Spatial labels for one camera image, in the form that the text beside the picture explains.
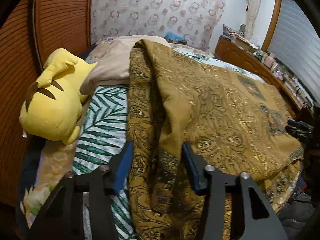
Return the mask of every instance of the gold patterned blanket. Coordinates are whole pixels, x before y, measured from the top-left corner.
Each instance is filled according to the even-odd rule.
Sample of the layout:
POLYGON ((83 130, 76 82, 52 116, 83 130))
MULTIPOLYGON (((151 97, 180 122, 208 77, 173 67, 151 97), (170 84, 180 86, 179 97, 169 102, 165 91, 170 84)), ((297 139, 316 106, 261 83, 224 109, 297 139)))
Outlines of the gold patterned blanket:
MULTIPOLYGON (((277 212, 290 197, 303 150, 284 129, 289 113, 274 86, 200 64, 141 40, 131 51, 128 135, 133 222, 140 239, 194 239, 204 204, 190 188, 181 145, 224 173, 247 171, 277 212)), ((226 198, 224 238, 230 230, 226 198)))

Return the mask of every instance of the window blind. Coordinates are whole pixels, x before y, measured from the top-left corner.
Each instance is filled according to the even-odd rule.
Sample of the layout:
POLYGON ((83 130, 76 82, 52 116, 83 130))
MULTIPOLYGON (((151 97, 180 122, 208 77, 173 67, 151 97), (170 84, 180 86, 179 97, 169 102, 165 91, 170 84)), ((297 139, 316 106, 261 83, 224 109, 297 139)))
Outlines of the window blind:
POLYGON ((320 102, 320 38, 293 0, 282 0, 269 49, 320 102))

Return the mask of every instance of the pikachu plush toy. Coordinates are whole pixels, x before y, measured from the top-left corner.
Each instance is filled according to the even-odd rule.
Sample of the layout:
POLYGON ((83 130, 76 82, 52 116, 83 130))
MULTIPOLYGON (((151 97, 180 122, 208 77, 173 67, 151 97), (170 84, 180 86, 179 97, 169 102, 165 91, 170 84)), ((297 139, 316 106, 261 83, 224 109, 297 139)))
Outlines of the pikachu plush toy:
POLYGON ((89 65, 66 49, 52 52, 23 102, 20 123, 24 130, 65 145, 73 143, 80 133, 76 122, 87 98, 79 89, 96 64, 89 65))

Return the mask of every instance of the white wall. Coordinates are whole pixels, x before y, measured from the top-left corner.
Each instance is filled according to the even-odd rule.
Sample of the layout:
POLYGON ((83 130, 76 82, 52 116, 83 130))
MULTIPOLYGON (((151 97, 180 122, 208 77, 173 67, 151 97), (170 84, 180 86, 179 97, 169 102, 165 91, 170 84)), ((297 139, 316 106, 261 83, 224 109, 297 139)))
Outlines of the white wall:
POLYGON ((210 52, 214 52, 218 39, 223 32, 223 25, 239 31, 240 25, 246 22, 246 0, 226 0, 226 7, 220 22, 215 26, 210 39, 210 52))
POLYGON ((263 45, 271 22, 276 0, 261 0, 257 20, 254 25, 251 41, 263 45))

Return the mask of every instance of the screw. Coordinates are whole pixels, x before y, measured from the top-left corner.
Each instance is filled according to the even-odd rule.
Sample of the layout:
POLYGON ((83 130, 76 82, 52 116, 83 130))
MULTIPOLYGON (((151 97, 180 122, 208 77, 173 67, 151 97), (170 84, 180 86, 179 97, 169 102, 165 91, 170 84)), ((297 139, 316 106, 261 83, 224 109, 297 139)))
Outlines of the screw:
POLYGON ((206 171, 214 171, 216 168, 215 168, 214 166, 212 166, 212 165, 206 165, 206 166, 204 167, 204 169, 205 169, 206 171))
POLYGON ((240 176, 241 176, 242 178, 244 178, 244 179, 250 178, 250 175, 249 175, 248 173, 246 173, 246 172, 241 172, 241 173, 240 173, 240 176))
POLYGON ((72 171, 68 171, 64 176, 67 179, 71 179, 75 174, 72 171))
POLYGON ((107 164, 103 164, 103 165, 99 166, 99 170, 101 170, 101 171, 109 171, 110 167, 107 164))

